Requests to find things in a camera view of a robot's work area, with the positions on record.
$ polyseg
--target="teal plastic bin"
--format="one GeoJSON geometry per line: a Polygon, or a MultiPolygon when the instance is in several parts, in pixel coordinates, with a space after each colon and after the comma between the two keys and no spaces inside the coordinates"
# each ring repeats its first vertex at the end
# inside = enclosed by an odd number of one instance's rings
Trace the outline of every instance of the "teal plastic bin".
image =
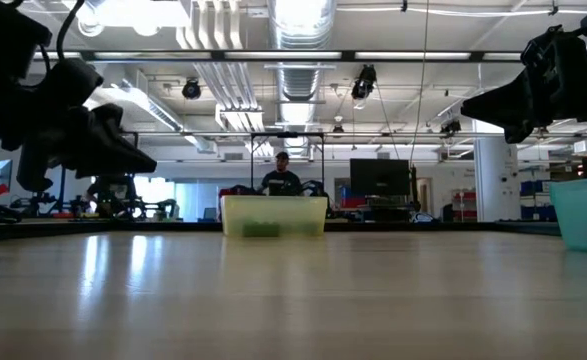
{"type": "Polygon", "coordinates": [[[587,179],[552,183],[551,202],[566,247],[587,251],[587,179]]]}

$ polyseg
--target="ceiling beam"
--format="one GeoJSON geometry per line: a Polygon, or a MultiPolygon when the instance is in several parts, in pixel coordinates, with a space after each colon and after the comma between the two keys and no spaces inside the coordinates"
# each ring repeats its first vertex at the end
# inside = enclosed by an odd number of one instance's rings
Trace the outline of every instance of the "ceiling beam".
{"type": "MultiPolygon", "coordinates": [[[[287,63],[520,63],[520,53],[481,50],[65,50],[66,57],[79,57],[89,63],[154,64],[200,62],[287,62],[287,63]]],[[[54,51],[49,50],[53,60],[54,51]]],[[[36,54],[35,61],[43,61],[36,54]]]]}

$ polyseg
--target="metal frame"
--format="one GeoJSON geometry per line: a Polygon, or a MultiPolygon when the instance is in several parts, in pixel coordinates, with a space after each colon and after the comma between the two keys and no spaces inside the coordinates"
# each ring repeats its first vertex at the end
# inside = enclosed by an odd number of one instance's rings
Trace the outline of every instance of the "metal frame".
{"type": "MultiPolygon", "coordinates": [[[[250,132],[224,132],[224,131],[186,131],[186,132],[174,132],[174,131],[142,131],[138,132],[139,136],[146,136],[146,137],[162,137],[162,136],[208,136],[208,137],[237,137],[237,138],[248,138],[251,137],[252,134],[250,132]]],[[[280,132],[265,132],[260,133],[264,135],[260,136],[277,136],[280,132]]],[[[413,137],[418,139],[444,139],[444,138],[485,138],[485,137],[500,137],[503,138],[504,134],[502,133],[475,133],[475,132],[458,132],[451,136],[441,133],[413,133],[413,132],[379,132],[379,131],[358,131],[355,133],[334,133],[334,132],[314,132],[314,133],[307,133],[307,132],[298,132],[296,133],[299,136],[314,136],[316,134],[322,134],[324,137],[364,137],[364,138],[371,138],[371,137],[381,137],[381,138],[391,138],[391,135],[394,139],[400,138],[408,138],[413,139],[413,137]]],[[[552,138],[575,138],[575,139],[586,139],[587,133],[580,133],[580,132],[550,132],[544,134],[531,134],[528,138],[534,139],[552,139],[552,138]]]]}
{"type": "MultiPolygon", "coordinates": [[[[518,51],[482,50],[65,50],[90,63],[517,63],[518,51]]],[[[50,52],[51,59],[57,59],[50,52]]],[[[35,61],[43,61],[41,55],[35,61]]]]}
{"type": "Polygon", "coordinates": [[[254,180],[254,176],[255,176],[254,175],[255,170],[253,169],[253,167],[255,164],[254,153],[255,153],[255,138],[256,137],[265,137],[266,138],[263,142],[258,144],[258,147],[260,147],[270,137],[277,137],[278,139],[292,139],[292,138],[298,138],[298,137],[312,137],[312,136],[319,137],[320,140],[322,141],[322,146],[320,147],[320,151],[322,152],[322,186],[325,186],[325,184],[324,184],[324,142],[325,142],[325,137],[326,137],[325,133],[323,133],[323,132],[254,132],[254,133],[250,133],[250,137],[251,137],[251,189],[253,189],[253,180],[254,180]]]}

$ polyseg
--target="fluorescent light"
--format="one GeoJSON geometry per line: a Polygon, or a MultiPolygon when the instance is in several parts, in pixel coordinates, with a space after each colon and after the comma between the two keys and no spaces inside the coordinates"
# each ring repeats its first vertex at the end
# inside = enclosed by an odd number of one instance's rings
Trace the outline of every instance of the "fluorescent light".
{"type": "Polygon", "coordinates": [[[188,141],[191,144],[197,146],[197,139],[195,138],[195,136],[193,136],[193,135],[186,135],[184,138],[186,139],[186,141],[188,141]]]}
{"type": "Polygon", "coordinates": [[[95,58],[102,60],[153,60],[153,59],[201,59],[208,60],[211,53],[208,51],[147,51],[147,52],[117,52],[117,51],[98,51],[95,58]]]}
{"type": "Polygon", "coordinates": [[[326,64],[264,64],[266,70],[335,70],[337,66],[326,64]]]}
{"type": "MultiPolygon", "coordinates": [[[[75,1],[63,0],[68,9],[75,1]]],[[[84,5],[76,14],[82,23],[112,27],[184,27],[189,15],[179,1],[109,0],[93,7],[84,5]]]]}
{"type": "Polygon", "coordinates": [[[227,59],[263,59],[263,60],[335,60],[340,59],[339,51],[229,51],[227,59]]]}
{"type": "Polygon", "coordinates": [[[427,51],[426,56],[424,52],[411,51],[363,51],[355,53],[355,58],[360,60],[420,60],[425,57],[427,60],[465,60],[471,57],[471,53],[427,51]]]}
{"type": "MultiPolygon", "coordinates": [[[[50,60],[58,60],[57,52],[47,51],[46,54],[49,56],[50,60]]],[[[81,55],[79,52],[75,52],[75,51],[64,52],[65,58],[79,58],[80,56],[81,55]]],[[[42,53],[39,51],[35,53],[35,55],[33,56],[33,59],[34,60],[44,60],[44,58],[42,57],[42,53]]]]}
{"type": "Polygon", "coordinates": [[[520,60],[520,53],[486,53],[484,60],[520,60]]]}

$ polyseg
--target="table surface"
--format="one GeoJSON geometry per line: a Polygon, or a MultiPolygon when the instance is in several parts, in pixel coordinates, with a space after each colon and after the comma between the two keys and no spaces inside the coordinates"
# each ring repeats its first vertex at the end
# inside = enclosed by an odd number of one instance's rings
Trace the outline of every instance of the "table surface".
{"type": "Polygon", "coordinates": [[[587,359],[587,253],[489,232],[0,242],[0,359],[587,359]]]}

